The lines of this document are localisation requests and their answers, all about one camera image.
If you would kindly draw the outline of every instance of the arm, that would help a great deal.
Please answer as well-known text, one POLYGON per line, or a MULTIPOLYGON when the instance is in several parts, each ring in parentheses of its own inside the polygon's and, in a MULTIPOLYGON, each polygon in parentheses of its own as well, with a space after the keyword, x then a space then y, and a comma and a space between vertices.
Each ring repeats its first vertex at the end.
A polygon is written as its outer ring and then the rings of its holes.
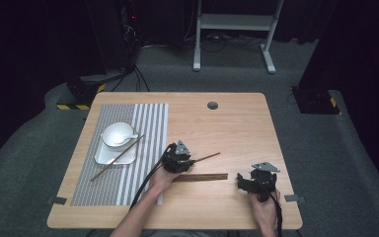
MULTIPOLYGON (((272 195, 279 201, 279 191, 275 190, 272 195)), ((272 198, 265 202, 259 202, 255 194, 249 194, 251 198, 254 219, 258 227, 261 229, 263 237, 275 237, 276 209, 272 198)))
POLYGON ((172 181, 180 174, 172 174, 163 167, 159 168, 150 179, 150 188, 143 194, 134 208, 124 217, 121 223, 111 234, 111 237, 137 237, 140 236, 147 216, 152 211, 159 195, 167 190, 172 181))

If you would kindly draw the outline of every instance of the white saucer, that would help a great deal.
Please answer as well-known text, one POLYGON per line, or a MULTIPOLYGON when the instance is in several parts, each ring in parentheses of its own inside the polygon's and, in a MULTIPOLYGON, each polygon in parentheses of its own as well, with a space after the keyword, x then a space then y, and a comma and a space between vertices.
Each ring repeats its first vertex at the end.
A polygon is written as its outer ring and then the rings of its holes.
MULTIPOLYGON (((95 161, 98 164, 108 165, 115 159, 124 149, 129 147, 135 139, 130 139, 126 144, 120 147, 110 147, 103 142, 103 135, 100 135, 98 142, 97 152, 95 153, 95 161)), ((125 152, 114 165, 128 165, 136 159, 137 145, 133 145, 127 152, 125 152)))

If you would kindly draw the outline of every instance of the hand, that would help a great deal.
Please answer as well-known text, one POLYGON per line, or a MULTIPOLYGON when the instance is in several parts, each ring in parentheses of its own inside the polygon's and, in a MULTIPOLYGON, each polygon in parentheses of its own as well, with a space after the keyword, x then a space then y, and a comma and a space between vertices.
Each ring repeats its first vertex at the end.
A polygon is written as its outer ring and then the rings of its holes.
POLYGON ((161 194, 169 188, 174 179, 180 174, 181 173, 169 173, 161 166, 150 179, 150 189, 157 191, 158 194, 161 194))
MULTIPOLYGON (((279 190, 275 189, 273 197, 279 202, 279 190)), ((270 197, 267 201, 259 202, 256 194, 249 194, 251 198, 254 219, 260 227, 263 236, 275 236, 276 207, 270 197)))

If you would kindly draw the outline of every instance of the wooden table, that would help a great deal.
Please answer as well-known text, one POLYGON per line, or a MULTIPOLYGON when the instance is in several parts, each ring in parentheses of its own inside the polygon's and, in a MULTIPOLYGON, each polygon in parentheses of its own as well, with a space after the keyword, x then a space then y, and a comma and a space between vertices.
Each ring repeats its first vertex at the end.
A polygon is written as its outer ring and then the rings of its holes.
POLYGON ((237 188, 240 173, 250 178, 253 164, 269 162, 281 170, 276 187, 281 191, 283 229, 299 229, 302 219, 293 195, 278 139, 265 96, 261 93, 100 93, 97 95, 58 197, 66 204, 54 204, 47 225, 51 228, 115 228, 129 206, 71 206, 84 157, 87 154, 104 104, 169 104, 167 144, 182 140, 191 159, 220 152, 195 163, 190 174, 228 173, 224 181, 173 183, 156 205, 146 229, 256 229, 249 196, 237 188), (207 107, 218 104, 216 110, 207 107))

